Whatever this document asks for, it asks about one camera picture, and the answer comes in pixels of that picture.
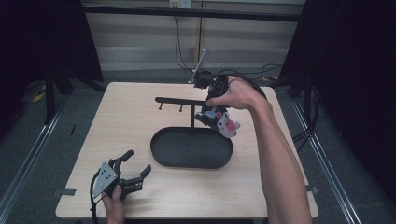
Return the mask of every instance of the black tray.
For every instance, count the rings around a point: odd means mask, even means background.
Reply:
[[[170,167],[217,169],[233,154],[233,142],[208,128],[163,128],[150,146],[154,160]]]

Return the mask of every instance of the wooden table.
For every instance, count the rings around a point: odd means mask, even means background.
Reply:
[[[262,88],[271,102],[276,120],[300,162],[276,95]],[[130,179],[151,164],[143,190],[129,194],[124,201],[128,218],[264,218],[267,217],[259,170],[259,156],[251,116],[246,110],[228,109],[230,117],[242,126],[233,141],[233,155],[215,170],[171,168],[156,162],[150,140],[160,129],[189,127],[191,107],[163,105],[155,97],[204,100],[207,90],[188,84],[111,83],[92,122],[84,145],[66,187],[77,189],[74,196],[62,196],[58,217],[91,217],[90,182],[103,161],[116,159],[127,150],[134,155],[121,166],[121,178]],[[205,127],[199,121],[196,127]],[[312,217],[318,207],[307,192]],[[102,203],[97,216],[105,217]]]

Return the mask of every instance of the human arm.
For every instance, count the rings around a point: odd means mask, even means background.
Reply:
[[[302,171],[268,101],[242,79],[229,77],[227,92],[206,104],[228,105],[250,112],[270,223],[312,223]]]
[[[112,197],[104,197],[103,204],[106,209],[107,224],[122,224],[125,221],[125,209],[120,199],[121,186],[117,185],[112,193]]]

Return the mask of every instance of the hand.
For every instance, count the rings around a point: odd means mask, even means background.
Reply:
[[[121,186],[117,185],[113,190],[113,197],[106,196],[103,198],[105,205],[107,224],[122,224],[125,221],[125,209],[120,199]]]
[[[220,97],[207,100],[209,106],[228,105],[235,109],[251,110],[255,105],[264,103],[271,107],[250,84],[239,77],[228,77],[228,90]]]

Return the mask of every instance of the white wall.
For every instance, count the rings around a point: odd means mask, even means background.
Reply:
[[[169,7],[169,1],[83,0],[84,4]],[[301,13],[301,0],[192,1],[192,8],[262,13]],[[175,68],[174,17],[87,13],[103,70]],[[283,63],[296,22],[178,18],[183,60],[194,67],[207,48],[203,67],[261,67]]]

